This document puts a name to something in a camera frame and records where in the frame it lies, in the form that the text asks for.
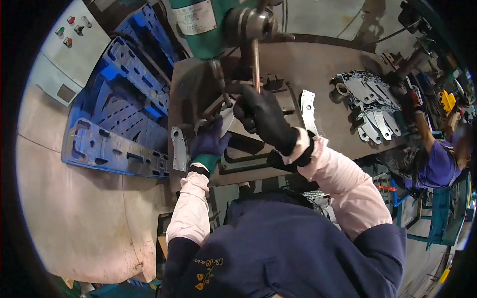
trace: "drill bit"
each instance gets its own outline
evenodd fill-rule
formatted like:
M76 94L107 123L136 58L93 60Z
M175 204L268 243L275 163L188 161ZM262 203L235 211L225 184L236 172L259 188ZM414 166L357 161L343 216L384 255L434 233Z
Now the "drill bit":
M229 108L232 106L232 102L230 101L230 96L227 92L225 92L225 80L224 80L224 72L222 70L222 65L220 65L220 61L218 59L213 59L209 61L210 67L212 68L212 72L214 77L218 81L218 85L220 87L220 91L222 92L222 97L224 98L225 105Z

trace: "metal workbench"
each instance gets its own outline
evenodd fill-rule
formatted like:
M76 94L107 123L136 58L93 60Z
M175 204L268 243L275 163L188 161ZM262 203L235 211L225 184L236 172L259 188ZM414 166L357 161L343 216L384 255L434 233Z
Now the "metal workbench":
M381 145L365 143L358 134L351 133L348 116L351 111L345 103L334 103L330 92L334 86L329 81L337 74L349 70L369 70L373 73L387 73L390 69L375 54L316 43L271 43L261 44L260 74L277 75L291 82L296 95L303 89L316 94L314 100L315 123L318 133L330 140L329 147L351 159L378 153L405 142L404 138L394 138ZM222 61L227 75L238 63L239 53ZM213 80L208 64L190 58L175 64L172 78L169 106L168 130L182 123L193 124L220 95L218 84ZM169 156L174 155L172 141L168 142ZM185 173L172 169L170 164L170 183L172 191L180 190L180 178ZM212 175L209 186L228 185L245 181L265 179L288 172L274 168L255 169L240 173Z

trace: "black glove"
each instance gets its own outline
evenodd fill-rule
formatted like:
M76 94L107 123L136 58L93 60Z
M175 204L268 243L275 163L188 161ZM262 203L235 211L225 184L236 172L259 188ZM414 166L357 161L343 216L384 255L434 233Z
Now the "black glove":
M235 103L234 114L249 134L258 134L284 156L291 154L299 132L285 121L273 93L262 89L259 94L252 86L237 83L228 85L226 92L242 95Z

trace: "forearm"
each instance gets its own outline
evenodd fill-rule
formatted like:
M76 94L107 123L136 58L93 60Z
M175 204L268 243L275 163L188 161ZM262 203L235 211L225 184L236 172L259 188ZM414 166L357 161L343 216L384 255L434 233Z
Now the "forearm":
M426 148L427 152L430 152L435 139L432 136L431 129L427 124L427 120L425 119L424 113L421 113L421 111L416 111L415 118L416 127L419 131L419 135L423 140L424 147Z
M449 116L446 119L446 124L444 125L444 135L446 137L446 140L449 142L452 141L452 134L454 133L457 120L459 118L459 113L450 113Z
M416 118L415 124L416 124L417 130L419 131L419 135L423 139L427 138L429 134L432 135L431 129L429 128L429 124L427 124L427 120L424 114L421 113L421 111L416 111L415 118Z
M296 157L310 145L304 136L301 131L291 156ZM353 240L373 226L392 223L389 210L371 177L351 159L328 148L327 139L316 136L313 143L310 163L298 167L298 171L331 195L336 219L346 234Z
M167 243L175 237L183 237L202 246L207 239L210 234L207 183L208 178L196 172L189 172L187 177L181 180L180 196L166 231Z

